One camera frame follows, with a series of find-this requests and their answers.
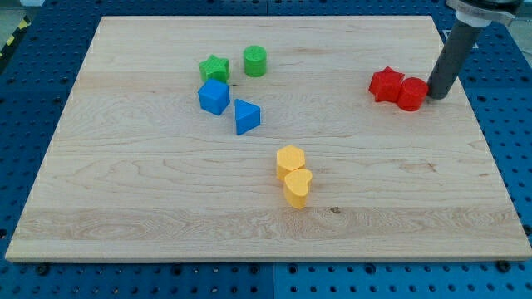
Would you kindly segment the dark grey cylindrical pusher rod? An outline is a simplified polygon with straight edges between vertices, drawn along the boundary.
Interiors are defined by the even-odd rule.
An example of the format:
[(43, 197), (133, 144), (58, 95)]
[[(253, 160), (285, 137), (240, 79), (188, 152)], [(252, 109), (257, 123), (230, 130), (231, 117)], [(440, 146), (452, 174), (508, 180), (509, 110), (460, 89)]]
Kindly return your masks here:
[(460, 20), (454, 23), (427, 80), (430, 98), (441, 100), (448, 95), (481, 31)]

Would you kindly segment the silver and white tool mount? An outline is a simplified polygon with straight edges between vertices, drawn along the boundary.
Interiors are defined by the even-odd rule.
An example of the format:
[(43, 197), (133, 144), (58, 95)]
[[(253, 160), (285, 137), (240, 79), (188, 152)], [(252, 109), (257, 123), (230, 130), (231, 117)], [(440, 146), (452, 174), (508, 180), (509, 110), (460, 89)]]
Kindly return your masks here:
[(492, 22), (509, 26), (523, 0), (445, 0), (455, 11), (456, 18), (475, 28), (487, 27)]

